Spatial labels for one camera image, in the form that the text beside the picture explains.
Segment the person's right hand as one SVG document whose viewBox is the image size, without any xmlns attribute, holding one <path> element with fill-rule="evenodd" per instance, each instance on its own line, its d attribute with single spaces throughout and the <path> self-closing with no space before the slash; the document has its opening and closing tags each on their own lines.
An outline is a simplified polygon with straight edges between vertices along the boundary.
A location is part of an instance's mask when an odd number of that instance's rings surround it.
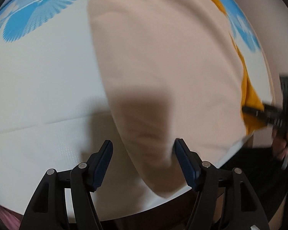
<svg viewBox="0 0 288 230">
<path fill-rule="evenodd" d="M 284 138 L 283 136 L 281 136 L 280 133 L 278 133 L 277 128 L 274 127 L 271 136 L 273 138 L 273 142 L 271 145 L 272 150 L 273 150 L 273 155 L 277 159 L 283 160 L 288 154 L 288 147 L 286 146 L 288 142 L 288 133 L 287 133 L 286 138 Z"/>
</svg>

